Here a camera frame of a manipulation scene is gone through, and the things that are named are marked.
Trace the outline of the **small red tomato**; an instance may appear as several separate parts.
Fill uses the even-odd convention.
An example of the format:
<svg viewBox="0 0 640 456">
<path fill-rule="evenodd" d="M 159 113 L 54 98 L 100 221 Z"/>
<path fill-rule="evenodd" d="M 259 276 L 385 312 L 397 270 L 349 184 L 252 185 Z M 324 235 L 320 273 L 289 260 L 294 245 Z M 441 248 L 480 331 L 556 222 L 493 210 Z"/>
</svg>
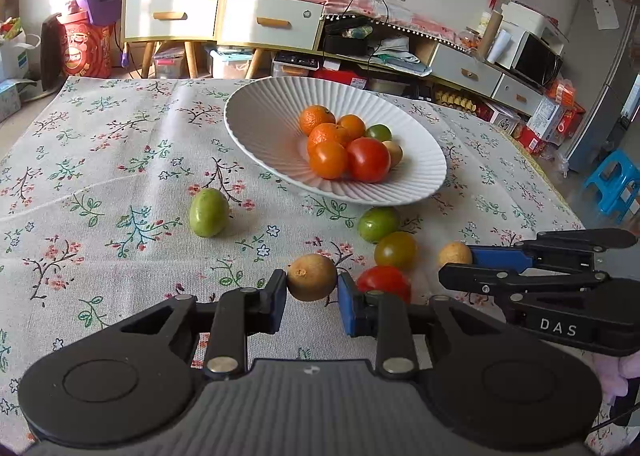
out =
<svg viewBox="0 0 640 456">
<path fill-rule="evenodd" d="M 405 274 L 394 266 L 375 266 L 362 272 L 356 280 L 362 292 L 382 291 L 394 294 L 403 302 L 411 301 L 411 285 Z"/>
</svg>

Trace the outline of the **olive green tomato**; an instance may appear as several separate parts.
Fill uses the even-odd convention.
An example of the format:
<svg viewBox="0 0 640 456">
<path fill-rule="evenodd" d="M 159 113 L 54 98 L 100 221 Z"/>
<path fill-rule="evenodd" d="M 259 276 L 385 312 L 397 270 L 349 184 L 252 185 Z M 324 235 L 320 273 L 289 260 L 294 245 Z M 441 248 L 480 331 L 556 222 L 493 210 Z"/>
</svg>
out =
<svg viewBox="0 0 640 456">
<path fill-rule="evenodd" d="M 382 238 L 375 247 L 374 260 L 378 266 L 393 266 L 409 271 L 416 264 L 418 243 L 407 232 L 393 232 Z"/>
</svg>

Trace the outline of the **brown longan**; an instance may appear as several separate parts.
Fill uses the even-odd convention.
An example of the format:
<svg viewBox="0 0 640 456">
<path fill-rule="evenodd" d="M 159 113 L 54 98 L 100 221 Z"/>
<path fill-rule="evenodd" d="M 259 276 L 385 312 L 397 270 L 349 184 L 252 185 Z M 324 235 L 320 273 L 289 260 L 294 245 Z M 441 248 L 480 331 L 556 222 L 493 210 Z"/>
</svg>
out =
<svg viewBox="0 0 640 456">
<path fill-rule="evenodd" d="M 463 242 L 450 242 L 439 251 L 437 260 L 440 268 L 448 263 L 472 264 L 473 254 Z"/>
</svg>

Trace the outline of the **brown kiwi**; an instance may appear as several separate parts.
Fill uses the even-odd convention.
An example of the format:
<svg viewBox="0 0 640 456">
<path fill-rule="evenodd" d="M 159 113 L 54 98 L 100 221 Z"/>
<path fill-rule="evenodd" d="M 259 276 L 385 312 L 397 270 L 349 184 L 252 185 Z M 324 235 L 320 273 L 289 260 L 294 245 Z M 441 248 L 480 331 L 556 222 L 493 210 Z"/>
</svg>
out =
<svg viewBox="0 0 640 456">
<path fill-rule="evenodd" d="M 288 267 L 288 291 L 303 302 L 326 298 L 337 282 L 334 263 L 321 254 L 305 254 Z"/>
</svg>

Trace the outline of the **green lime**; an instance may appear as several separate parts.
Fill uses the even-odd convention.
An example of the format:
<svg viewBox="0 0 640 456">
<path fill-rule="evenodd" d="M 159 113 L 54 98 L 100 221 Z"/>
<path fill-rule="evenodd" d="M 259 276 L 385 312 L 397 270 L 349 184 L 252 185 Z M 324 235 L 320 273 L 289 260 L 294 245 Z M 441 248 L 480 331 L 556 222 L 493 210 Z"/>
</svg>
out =
<svg viewBox="0 0 640 456">
<path fill-rule="evenodd" d="M 394 207 L 375 207 L 367 210 L 358 221 L 358 234 L 366 242 L 376 244 L 400 228 L 400 214 Z"/>
</svg>

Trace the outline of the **pale green oval fruit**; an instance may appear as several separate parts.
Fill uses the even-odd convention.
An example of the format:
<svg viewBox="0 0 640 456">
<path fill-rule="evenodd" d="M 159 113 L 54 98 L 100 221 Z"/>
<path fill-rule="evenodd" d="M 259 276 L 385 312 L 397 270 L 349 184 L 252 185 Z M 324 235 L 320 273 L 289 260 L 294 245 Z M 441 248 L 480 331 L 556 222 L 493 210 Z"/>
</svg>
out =
<svg viewBox="0 0 640 456">
<path fill-rule="evenodd" d="M 221 233 L 229 222 L 229 204 L 220 190 L 202 188 L 192 198 L 189 224 L 198 237 L 211 238 Z"/>
</svg>

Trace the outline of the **large red tomato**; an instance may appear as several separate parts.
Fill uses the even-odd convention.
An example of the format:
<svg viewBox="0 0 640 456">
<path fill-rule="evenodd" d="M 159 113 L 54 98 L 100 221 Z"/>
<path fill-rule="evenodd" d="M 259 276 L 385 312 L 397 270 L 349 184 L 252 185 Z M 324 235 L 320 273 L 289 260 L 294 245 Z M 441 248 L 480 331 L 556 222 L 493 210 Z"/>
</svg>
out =
<svg viewBox="0 0 640 456">
<path fill-rule="evenodd" d="M 390 171 L 390 152 L 375 138 L 356 138 L 349 143 L 347 172 L 356 181 L 377 183 Z"/>
</svg>

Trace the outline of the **pale yellow longan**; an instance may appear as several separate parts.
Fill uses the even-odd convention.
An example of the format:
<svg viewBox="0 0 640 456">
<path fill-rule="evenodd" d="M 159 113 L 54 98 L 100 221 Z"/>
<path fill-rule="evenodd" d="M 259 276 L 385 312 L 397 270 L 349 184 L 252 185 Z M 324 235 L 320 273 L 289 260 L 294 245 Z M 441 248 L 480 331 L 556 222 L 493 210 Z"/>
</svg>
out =
<svg viewBox="0 0 640 456">
<path fill-rule="evenodd" d="M 402 161 L 404 152 L 401 147 L 394 141 L 384 141 L 383 145 L 390 154 L 390 168 L 395 168 Z"/>
</svg>

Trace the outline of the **orange tomato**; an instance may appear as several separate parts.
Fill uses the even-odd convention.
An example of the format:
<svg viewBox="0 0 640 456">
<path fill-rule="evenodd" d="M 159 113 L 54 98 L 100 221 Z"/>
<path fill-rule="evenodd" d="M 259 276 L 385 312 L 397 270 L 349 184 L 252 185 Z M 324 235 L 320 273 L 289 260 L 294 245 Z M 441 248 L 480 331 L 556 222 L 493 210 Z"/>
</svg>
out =
<svg viewBox="0 0 640 456">
<path fill-rule="evenodd" d="M 347 170 L 346 147 L 337 142 L 322 142 L 311 147 L 309 167 L 317 176 L 325 180 L 341 179 Z"/>
<path fill-rule="evenodd" d="M 346 130 L 351 141 L 366 135 L 366 124 L 357 115 L 344 115 L 337 124 Z"/>
</svg>

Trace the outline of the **green tomato front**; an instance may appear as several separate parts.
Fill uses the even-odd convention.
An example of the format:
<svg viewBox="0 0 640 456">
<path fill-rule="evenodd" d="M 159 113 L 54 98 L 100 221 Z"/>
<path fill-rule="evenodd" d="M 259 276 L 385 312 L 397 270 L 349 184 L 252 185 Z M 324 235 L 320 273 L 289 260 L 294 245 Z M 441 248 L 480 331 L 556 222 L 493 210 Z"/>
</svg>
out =
<svg viewBox="0 0 640 456">
<path fill-rule="evenodd" d="M 368 127 L 366 131 L 368 138 L 374 138 L 380 142 L 391 141 L 393 139 L 392 131 L 385 124 L 375 124 Z"/>
</svg>

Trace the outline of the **mandarin orange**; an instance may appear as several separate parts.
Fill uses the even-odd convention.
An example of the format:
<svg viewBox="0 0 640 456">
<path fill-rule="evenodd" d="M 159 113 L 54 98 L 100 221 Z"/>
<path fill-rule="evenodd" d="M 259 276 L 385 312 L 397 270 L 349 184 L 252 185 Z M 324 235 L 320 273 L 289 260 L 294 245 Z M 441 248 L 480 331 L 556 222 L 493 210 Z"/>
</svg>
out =
<svg viewBox="0 0 640 456">
<path fill-rule="evenodd" d="M 309 136 L 320 124 L 334 124 L 334 122 L 335 117 L 332 112 L 322 105 L 310 105 L 298 117 L 299 129 L 306 136 Z"/>
<path fill-rule="evenodd" d="M 346 147 L 350 143 L 350 139 L 346 130 L 338 124 L 320 124 L 307 138 L 307 152 L 311 153 L 317 145 L 325 142 L 333 142 Z"/>
</svg>

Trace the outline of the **blue plastic stool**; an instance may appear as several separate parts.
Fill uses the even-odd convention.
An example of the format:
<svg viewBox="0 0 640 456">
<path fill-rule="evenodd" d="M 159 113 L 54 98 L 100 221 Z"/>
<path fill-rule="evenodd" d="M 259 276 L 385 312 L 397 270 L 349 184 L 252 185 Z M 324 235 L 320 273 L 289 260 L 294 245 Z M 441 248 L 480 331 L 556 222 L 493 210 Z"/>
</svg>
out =
<svg viewBox="0 0 640 456">
<path fill-rule="evenodd" d="M 622 150 L 613 150 L 582 184 L 584 190 L 590 186 L 600 196 L 600 213 L 615 214 L 615 223 L 621 224 L 639 196 L 639 169 Z"/>
</svg>

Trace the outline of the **floral tablecloth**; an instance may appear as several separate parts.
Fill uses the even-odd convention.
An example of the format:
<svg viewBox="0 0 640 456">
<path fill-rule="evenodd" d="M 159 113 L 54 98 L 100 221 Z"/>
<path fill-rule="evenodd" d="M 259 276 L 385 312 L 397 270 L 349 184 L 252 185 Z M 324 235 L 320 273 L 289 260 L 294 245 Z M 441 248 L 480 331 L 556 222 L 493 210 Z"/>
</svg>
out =
<svg viewBox="0 0 640 456">
<path fill-rule="evenodd" d="M 71 78 L 1 163 L 1 441 L 32 444 L 18 405 L 43 355 L 179 294 L 207 302 L 264 286 L 277 268 L 321 254 L 358 276 L 374 248 L 358 234 L 366 205 L 320 196 L 255 164 L 233 142 L 224 80 Z M 580 220 L 494 126 L 453 109 L 378 95 L 434 136 L 440 189 L 400 208 L 418 243 L 413 298 L 439 290 L 450 242 L 510 246 Z M 198 237 L 192 198 L 220 190 L 229 222 Z"/>
</svg>

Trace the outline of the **microwave oven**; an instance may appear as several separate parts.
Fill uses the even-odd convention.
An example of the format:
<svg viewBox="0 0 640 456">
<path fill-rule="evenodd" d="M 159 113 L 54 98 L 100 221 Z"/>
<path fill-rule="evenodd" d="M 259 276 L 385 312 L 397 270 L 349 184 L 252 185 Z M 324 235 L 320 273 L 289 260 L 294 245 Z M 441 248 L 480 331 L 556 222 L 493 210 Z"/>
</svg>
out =
<svg viewBox="0 0 640 456">
<path fill-rule="evenodd" d="M 505 20 L 500 29 L 510 40 L 496 64 L 534 86 L 545 88 L 552 83 L 563 63 L 566 38 L 553 26 L 544 28 L 541 36 Z"/>
</svg>

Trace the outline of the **grey refrigerator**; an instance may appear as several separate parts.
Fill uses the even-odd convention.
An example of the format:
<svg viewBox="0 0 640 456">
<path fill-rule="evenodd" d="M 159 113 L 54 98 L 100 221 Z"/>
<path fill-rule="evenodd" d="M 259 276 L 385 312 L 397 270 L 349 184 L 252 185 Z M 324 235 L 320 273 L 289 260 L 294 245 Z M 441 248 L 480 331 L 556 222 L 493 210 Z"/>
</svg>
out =
<svg viewBox="0 0 640 456">
<path fill-rule="evenodd" d="M 620 120 L 636 80 L 630 49 L 638 23 L 639 7 L 629 1 L 577 2 L 561 68 L 576 90 L 576 104 L 585 109 L 574 135 L 560 147 L 572 171 L 590 169 Z"/>
</svg>

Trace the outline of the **white ribbed plate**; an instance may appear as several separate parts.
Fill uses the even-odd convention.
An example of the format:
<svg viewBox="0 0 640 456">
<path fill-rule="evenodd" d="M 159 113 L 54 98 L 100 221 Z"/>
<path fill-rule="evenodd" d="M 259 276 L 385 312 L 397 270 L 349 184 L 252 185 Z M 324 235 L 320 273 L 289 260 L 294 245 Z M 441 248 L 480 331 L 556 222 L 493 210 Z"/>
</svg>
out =
<svg viewBox="0 0 640 456">
<path fill-rule="evenodd" d="M 268 171 L 341 202 L 403 206 L 434 195 L 447 163 L 434 136 L 372 93 L 314 78 L 265 78 L 236 90 L 224 123 Z"/>
</svg>

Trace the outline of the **red storage box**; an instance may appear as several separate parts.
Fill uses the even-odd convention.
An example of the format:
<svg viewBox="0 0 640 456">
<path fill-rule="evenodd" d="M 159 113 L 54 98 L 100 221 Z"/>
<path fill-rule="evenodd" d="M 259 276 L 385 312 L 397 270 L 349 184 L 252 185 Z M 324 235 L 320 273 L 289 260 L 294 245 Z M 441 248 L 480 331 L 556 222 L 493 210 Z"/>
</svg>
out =
<svg viewBox="0 0 640 456">
<path fill-rule="evenodd" d="M 356 74 L 356 72 L 353 72 L 352 70 L 331 70 L 320 68 L 313 72 L 312 76 L 317 79 L 346 84 L 346 86 L 352 86 L 353 88 L 361 90 L 363 90 L 367 85 L 367 79 Z"/>
</svg>

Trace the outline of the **white drawer cabinet right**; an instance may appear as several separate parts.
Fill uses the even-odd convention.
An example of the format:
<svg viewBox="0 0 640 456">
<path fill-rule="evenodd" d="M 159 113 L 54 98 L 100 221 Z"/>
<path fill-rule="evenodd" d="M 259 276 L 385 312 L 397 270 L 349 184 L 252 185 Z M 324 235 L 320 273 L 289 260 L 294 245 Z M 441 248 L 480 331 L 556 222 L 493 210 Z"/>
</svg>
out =
<svg viewBox="0 0 640 456">
<path fill-rule="evenodd" d="M 214 40 L 253 52 L 245 77 L 254 78 L 265 52 L 318 50 L 322 6 L 303 0 L 220 0 Z"/>
</svg>

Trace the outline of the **red printed barrel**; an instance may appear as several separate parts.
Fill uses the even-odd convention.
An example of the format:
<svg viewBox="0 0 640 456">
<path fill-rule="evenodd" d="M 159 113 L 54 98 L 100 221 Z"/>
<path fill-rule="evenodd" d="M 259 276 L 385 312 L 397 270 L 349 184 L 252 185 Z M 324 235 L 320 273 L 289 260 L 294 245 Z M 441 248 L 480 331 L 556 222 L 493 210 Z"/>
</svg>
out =
<svg viewBox="0 0 640 456">
<path fill-rule="evenodd" d="M 90 23 L 88 12 L 59 15 L 62 69 L 68 76 L 106 79 L 112 72 L 111 26 Z"/>
</svg>

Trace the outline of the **pink cloth runner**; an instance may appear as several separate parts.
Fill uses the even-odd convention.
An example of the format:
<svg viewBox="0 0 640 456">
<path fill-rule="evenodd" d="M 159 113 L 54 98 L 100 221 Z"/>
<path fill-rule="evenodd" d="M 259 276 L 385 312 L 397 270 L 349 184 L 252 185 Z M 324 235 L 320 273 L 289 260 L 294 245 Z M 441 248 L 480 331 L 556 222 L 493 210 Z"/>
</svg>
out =
<svg viewBox="0 0 640 456">
<path fill-rule="evenodd" d="M 360 15 L 389 23 L 396 26 L 410 28 L 424 32 L 431 37 L 457 42 L 456 33 L 432 20 L 431 18 L 410 11 L 387 0 L 303 0 L 323 6 L 323 12 L 332 15 Z"/>
</svg>

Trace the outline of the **black speaker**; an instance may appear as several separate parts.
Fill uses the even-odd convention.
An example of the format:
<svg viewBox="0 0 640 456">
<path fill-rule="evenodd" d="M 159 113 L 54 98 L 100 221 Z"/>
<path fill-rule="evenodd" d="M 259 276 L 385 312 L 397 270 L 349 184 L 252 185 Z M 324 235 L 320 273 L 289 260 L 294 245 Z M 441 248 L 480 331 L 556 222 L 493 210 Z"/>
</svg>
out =
<svg viewBox="0 0 640 456">
<path fill-rule="evenodd" d="M 63 73 L 62 29 L 63 27 L 58 21 L 58 14 L 50 15 L 41 25 L 40 80 L 45 91 L 52 91 L 56 88 Z"/>
</svg>

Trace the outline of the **white cardboard box of items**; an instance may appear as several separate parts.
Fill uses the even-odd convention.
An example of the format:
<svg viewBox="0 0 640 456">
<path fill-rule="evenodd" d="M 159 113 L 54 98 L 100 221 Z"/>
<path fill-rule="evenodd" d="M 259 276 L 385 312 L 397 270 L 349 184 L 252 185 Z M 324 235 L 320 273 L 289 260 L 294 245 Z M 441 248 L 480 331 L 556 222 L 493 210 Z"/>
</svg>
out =
<svg viewBox="0 0 640 456">
<path fill-rule="evenodd" d="M 24 31 L 19 17 L 9 17 L 1 23 L 1 80 L 18 80 L 29 71 L 28 53 L 40 47 L 36 34 Z"/>
</svg>

